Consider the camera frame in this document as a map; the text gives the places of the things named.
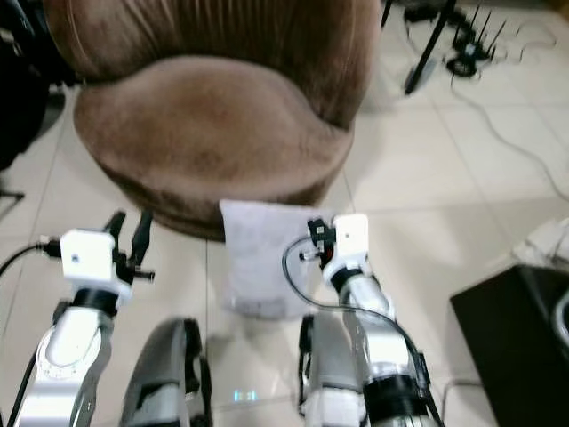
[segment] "black furniture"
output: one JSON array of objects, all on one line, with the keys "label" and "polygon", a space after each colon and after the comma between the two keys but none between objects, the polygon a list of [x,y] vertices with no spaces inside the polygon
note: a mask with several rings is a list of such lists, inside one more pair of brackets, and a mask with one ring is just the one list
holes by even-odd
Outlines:
[{"label": "black furniture", "polygon": [[501,427],[569,425],[568,349],[550,321],[568,289],[564,273],[516,266],[451,298]]},{"label": "black furniture", "polygon": [[[385,26],[385,23],[388,20],[389,11],[391,9],[392,3],[393,0],[386,0],[385,2],[383,15],[381,16],[382,28]],[[433,29],[433,34],[431,35],[429,42],[427,43],[427,46],[425,47],[425,50],[423,51],[423,54],[419,59],[419,63],[417,64],[416,67],[414,67],[411,70],[411,72],[409,73],[409,77],[405,82],[405,95],[412,93],[417,87],[417,84],[421,79],[421,74],[425,69],[425,66],[427,65],[427,61],[429,60],[430,54],[433,52],[435,44],[437,44],[438,38],[441,36],[441,33],[443,32],[443,29],[445,28],[445,25],[449,20],[449,17],[454,12],[455,6],[456,6],[456,0],[446,0],[445,5],[441,8],[441,12],[438,15],[437,24]]]}]

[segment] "armchair backrest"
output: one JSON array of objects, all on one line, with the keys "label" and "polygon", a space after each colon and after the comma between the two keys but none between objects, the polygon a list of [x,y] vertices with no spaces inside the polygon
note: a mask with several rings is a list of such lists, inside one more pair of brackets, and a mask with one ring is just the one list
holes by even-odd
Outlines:
[{"label": "armchair backrest", "polygon": [[368,84],[379,0],[44,0],[55,44],[88,81],[176,55],[279,71],[323,120],[347,128]]}]

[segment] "tile floor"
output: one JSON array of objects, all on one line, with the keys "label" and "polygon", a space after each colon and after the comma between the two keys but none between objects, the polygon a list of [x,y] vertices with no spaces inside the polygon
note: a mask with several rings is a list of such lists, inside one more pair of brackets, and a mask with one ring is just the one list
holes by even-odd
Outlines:
[{"label": "tile floor", "polygon": [[[508,265],[511,246],[541,222],[568,215],[569,204],[554,195],[535,165],[500,145],[481,116],[453,96],[442,67],[417,93],[401,95],[416,61],[401,16],[394,8],[357,116],[355,146],[325,206],[369,215],[372,264],[395,300],[400,322],[426,351],[440,398],[449,378],[477,376],[449,296]],[[549,28],[557,46],[531,50],[521,64],[505,62],[487,69],[479,82],[457,82],[456,88],[481,103],[505,137],[543,158],[569,194],[569,26],[545,10],[495,8],[494,17],[491,30],[500,17],[509,19],[502,45],[512,58],[524,43],[547,40],[537,27],[507,38],[526,20]],[[427,24],[412,31],[417,44],[428,34]],[[443,47],[437,52],[440,57]],[[0,257],[40,234],[97,226],[117,208],[132,214],[127,229],[135,225],[136,208],[76,136],[70,115],[74,98],[68,94],[56,124],[2,176],[5,186],[28,196],[12,210],[0,204]],[[221,309],[227,268],[222,245],[155,226],[146,263],[159,274],[154,285],[136,286],[132,303],[117,319],[114,356],[100,381],[94,425],[114,424],[141,346],[153,326],[172,314],[193,316],[202,327],[218,426],[302,425],[293,404],[299,322],[253,321]],[[66,294],[60,266],[42,257],[29,256],[3,278],[5,414],[28,354]],[[447,425],[494,426],[484,394],[451,392]]]}]

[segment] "brown velvet armchair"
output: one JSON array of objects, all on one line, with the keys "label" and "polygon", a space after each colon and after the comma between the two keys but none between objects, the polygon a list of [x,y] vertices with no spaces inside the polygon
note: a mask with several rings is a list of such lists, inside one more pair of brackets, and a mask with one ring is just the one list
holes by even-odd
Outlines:
[{"label": "brown velvet armchair", "polygon": [[378,0],[44,0],[87,85],[77,132],[161,223],[223,238],[222,198],[317,204],[349,153]]}]

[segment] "armchair seat cushion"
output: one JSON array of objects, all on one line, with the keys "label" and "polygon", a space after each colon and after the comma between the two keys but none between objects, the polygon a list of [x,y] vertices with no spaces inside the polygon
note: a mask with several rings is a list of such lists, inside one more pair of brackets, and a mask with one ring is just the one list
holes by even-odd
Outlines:
[{"label": "armchair seat cushion", "polygon": [[128,197],[169,227],[215,239],[222,198],[317,204],[353,140],[276,71],[200,56],[87,86],[75,124]]}]

